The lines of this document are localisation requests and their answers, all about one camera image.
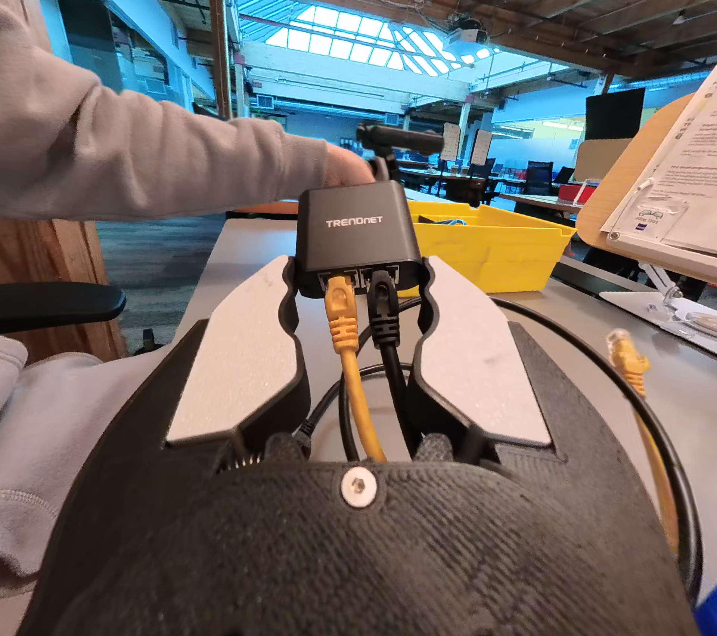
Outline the yellow plastic bin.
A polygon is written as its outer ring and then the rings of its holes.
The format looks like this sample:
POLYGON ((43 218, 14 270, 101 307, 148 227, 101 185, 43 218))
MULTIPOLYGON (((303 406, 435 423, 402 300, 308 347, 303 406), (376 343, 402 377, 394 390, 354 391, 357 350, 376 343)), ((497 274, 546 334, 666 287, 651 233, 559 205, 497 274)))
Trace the yellow plastic bin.
POLYGON ((488 206, 408 201, 419 250, 489 294, 542 291, 576 228, 488 206))

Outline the black ethernet splitter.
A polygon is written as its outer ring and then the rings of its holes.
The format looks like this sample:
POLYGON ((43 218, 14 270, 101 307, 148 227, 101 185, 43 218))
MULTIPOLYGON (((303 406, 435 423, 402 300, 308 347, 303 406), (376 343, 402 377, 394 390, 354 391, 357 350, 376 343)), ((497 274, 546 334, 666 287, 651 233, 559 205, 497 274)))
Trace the black ethernet splitter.
POLYGON ((295 249, 295 286, 309 299, 322 299, 339 274, 365 294, 376 271, 397 291, 417 287, 424 271, 404 188, 393 180, 305 191, 295 249))

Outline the black partition panel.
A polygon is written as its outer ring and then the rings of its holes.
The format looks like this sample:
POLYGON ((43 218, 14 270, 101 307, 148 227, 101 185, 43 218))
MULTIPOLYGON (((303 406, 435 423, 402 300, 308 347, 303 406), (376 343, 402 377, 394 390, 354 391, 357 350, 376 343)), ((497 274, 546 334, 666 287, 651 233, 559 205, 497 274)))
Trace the black partition panel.
POLYGON ((640 130, 645 88, 586 98, 585 140, 632 139, 640 130))

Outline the white paper sheet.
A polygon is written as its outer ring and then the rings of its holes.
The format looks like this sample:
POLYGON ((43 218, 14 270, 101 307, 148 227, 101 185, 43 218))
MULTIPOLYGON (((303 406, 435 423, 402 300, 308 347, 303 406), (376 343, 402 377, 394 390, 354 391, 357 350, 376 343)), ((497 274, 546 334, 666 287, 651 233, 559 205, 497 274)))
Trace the white paper sheet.
POLYGON ((716 254, 716 69, 704 80, 602 231, 716 254))

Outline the person's left hand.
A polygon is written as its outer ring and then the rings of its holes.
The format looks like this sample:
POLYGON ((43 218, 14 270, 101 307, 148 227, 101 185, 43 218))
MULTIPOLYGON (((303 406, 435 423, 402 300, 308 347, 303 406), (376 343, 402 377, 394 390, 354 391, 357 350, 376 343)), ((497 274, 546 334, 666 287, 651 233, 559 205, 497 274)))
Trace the person's left hand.
POLYGON ((324 188, 366 185, 375 182, 372 168, 354 152, 326 143, 327 159, 324 188))

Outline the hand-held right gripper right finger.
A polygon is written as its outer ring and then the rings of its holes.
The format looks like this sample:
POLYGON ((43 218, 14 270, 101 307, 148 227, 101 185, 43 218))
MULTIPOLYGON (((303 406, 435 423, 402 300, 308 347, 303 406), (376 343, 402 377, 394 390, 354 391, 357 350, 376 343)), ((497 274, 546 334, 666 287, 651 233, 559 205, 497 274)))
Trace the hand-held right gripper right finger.
POLYGON ((453 461, 555 460, 555 444, 508 318, 437 256, 419 287, 420 337, 407 384, 409 423, 443 436, 453 461))

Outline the person in grey hoodie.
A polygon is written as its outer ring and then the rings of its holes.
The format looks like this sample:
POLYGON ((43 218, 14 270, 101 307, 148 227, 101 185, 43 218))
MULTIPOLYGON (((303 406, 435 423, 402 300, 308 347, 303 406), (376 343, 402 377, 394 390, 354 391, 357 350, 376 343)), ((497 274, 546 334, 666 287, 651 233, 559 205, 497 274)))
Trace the person in grey hoodie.
MULTIPOLYGON (((206 209, 194 116, 118 95, 34 45, 1 8, 1 217, 147 219, 206 209)), ((59 509, 157 358, 68 353, 26 366, 1 338, 1 599, 31 592, 59 509)))

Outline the person's left forearm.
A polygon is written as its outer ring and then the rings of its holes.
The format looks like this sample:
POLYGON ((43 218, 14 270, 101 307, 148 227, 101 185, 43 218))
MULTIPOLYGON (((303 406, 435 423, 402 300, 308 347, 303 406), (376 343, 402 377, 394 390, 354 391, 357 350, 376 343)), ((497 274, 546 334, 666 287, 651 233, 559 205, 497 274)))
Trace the person's left forearm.
POLYGON ((95 86, 78 114, 76 216, 145 219, 218 212, 327 186, 328 144, 265 120, 200 117, 95 86))

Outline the grey desk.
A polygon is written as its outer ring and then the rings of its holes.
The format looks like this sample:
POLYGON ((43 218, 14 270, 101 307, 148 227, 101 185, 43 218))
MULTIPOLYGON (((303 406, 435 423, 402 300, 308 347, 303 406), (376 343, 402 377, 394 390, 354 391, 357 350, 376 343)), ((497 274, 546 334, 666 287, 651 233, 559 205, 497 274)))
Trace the grey desk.
MULTIPOLYGON (((173 342, 211 311, 238 284, 276 257, 295 253, 295 220, 230 219, 222 227, 204 267, 198 287, 183 315, 173 342)), ((645 374, 648 404, 665 427, 691 484, 700 518, 704 545, 703 579, 698 603, 716 586, 716 358, 664 333, 641 319, 589 297, 564 283, 550 280, 542 291, 505 294, 503 299, 526 305, 561 324, 596 351, 606 354, 606 335, 615 328, 630 332, 641 354, 650 362, 645 374)), ((339 377, 323 303, 297 298, 302 343, 310 381, 312 407, 339 377)), ((410 361, 420 332, 418 309, 401 316, 402 361, 410 361)), ((637 423, 622 394, 589 359, 560 336, 524 316, 507 312, 524 325, 549 357, 591 401, 623 444, 632 463, 655 500, 652 474, 637 423)), ((390 460, 406 461, 408 453, 393 414, 388 388, 382 380, 365 387, 374 424, 390 460)), ((312 458, 344 460, 333 405, 313 437, 312 458)))

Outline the black mesh office chair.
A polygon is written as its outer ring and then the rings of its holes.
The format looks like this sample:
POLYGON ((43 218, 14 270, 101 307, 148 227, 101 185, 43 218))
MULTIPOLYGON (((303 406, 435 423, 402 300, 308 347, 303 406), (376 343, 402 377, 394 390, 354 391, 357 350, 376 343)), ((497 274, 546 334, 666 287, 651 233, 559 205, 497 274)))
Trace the black mesh office chair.
POLYGON ((525 171, 524 194, 550 196, 553 190, 553 163, 530 160, 525 171))

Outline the white stand base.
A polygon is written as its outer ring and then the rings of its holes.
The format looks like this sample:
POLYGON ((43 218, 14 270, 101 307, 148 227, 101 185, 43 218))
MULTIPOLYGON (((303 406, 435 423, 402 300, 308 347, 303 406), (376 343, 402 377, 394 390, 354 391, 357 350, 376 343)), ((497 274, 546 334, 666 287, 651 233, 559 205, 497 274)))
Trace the white stand base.
POLYGON ((661 267, 640 263, 656 291, 602 291, 608 303, 672 336, 716 355, 716 311, 688 300, 661 267))

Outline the long dark background table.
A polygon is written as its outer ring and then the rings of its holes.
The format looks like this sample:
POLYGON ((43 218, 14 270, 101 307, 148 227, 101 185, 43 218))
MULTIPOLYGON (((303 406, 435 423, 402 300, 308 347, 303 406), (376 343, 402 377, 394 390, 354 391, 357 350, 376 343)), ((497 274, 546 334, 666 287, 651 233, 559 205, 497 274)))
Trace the long dark background table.
POLYGON ((448 173, 431 172, 429 170, 418 170, 409 167, 399 168, 399 179, 408 189, 422 191, 425 194, 434 194, 444 197, 448 201, 481 204, 488 203, 498 195, 497 186, 500 183, 515 188, 522 188, 524 180, 496 177, 469 177, 467 175, 452 175, 448 173))

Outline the wooden document board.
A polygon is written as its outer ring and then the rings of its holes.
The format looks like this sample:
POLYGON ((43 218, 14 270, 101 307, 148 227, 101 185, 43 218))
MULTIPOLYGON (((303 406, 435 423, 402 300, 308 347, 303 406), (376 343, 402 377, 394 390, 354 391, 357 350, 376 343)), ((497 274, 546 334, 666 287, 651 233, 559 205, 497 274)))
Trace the wooden document board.
POLYGON ((645 251, 643 248, 624 245, 608 239, 607 233, 602 231, 603 225, 623 198, 631 192, 633 185, 694 95, 690 93, 680 97, 656 111, 646 121, 582 208, 577 218, 577 233, 591 247, 716 284, 714 266, 699 266, 695 258, 667 256, 656 253, 652 248, 645 251))

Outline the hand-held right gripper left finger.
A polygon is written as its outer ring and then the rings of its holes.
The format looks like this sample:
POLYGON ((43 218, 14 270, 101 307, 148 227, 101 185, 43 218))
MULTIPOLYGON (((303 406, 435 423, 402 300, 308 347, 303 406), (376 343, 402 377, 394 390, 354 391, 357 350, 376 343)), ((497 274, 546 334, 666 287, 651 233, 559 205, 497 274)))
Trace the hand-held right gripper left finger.
POLYGON ((293 257, 277 257, 211 313, 167 444, 227 439, 237 452, 263 452, 273 435, 293 433, 308 416, 294 268, 293 257))

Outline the black desk edge rail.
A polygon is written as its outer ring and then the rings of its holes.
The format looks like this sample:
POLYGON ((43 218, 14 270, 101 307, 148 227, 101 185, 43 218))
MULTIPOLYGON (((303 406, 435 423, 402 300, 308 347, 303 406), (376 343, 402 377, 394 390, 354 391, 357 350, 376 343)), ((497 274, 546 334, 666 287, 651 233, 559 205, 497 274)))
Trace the black desk edge rail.
POLYGON ((640 282, 627 280, 568 256, 562 256, 556 263, 551 272, 551 279, 592 297, 599 297, 603 292, 652 293, 655 291, 640 282))

